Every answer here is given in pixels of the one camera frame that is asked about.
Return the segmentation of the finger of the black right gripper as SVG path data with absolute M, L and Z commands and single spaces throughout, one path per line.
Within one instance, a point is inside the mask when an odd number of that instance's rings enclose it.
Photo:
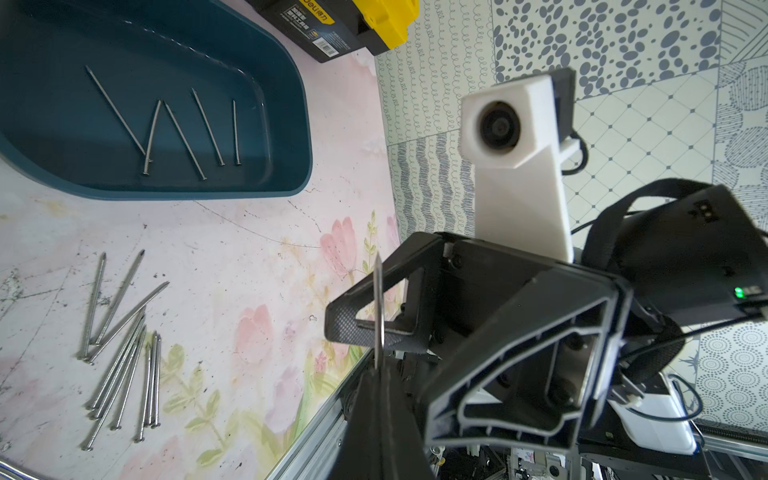
M 527 281 L 420 388 L 428 446 L 567 452 L 605 405 L 630 306 L 630 285 L 578 266 Z
M 325 311 L 324 335 L 330 342 L 373 347 L 376 324 L 362 315 L 381 300 L 383 341 L 388 350 L 424 353 L 436 316 L 438 287 L 444 252 L 444 239 L 437 234 L 417 232 L 407 238 L 383 261 L 381 289 L 384 292 L 404 286 L 399 309 L 386 312 L 384 296 L 374 292 L 374 275 L 368 274 L 335 300 Z

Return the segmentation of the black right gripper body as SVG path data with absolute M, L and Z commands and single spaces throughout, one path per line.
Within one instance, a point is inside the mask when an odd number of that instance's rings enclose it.
M 473 333 L 498 306 L 510 299 L 538 273 L 557 267 L 578 266 L 563 263 L 488 242 L 457 238 L 442 261 L 437 310 L 431 350 L 441 359 L 448 356 Z M 418 387 L 433 376 L 436 368 Z

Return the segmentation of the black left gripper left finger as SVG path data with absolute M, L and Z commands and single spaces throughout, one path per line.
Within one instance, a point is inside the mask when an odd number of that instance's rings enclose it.
M 381 479 L 380 374 L 369 369 L 361 378 L 356 403 L 329 479 Z

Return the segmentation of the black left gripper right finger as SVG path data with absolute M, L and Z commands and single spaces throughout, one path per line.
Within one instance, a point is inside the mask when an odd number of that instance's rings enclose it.
M 434 479 L 393 363 L 385 363 L 379 373 L 379 423 L 379 478 Z

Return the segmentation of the steel nail apart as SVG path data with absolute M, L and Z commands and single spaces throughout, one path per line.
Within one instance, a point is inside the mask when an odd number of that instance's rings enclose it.
M 235 165 L 241 166 L 240 147 L 239 147 L 239 131 L 238 131 L 238 115 L 237 115 L 237 103 L 232 100 L 232 125 L 233 125 L 233 142 L 234 142 L 234 155 Z

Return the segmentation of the teal plastic storage box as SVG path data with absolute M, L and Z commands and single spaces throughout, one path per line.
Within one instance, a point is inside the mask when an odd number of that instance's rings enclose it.
M 84 65 L 145 149 L 156 102 L 165 100 L 207 180 L 200 180 L 163 104 L 144 176 L 145 155 Z M 220 1 L 3 2 L 1 159 L 40 184 L 101 200 L 288 197 L 313 170 L 307 98 L 293 58 Z

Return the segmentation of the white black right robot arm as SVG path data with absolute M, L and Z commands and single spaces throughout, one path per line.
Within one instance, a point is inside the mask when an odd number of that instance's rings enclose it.
M 431 479 L 434 449 L 531 450 L 708 479 L 666 372 L 692 336 L 767 317 L 767 235 L 722 185 L 662 179 L 606 208 L 574 263 L 411 235 L 331 302 L 325 335 L 370 347 L 333 479 Z

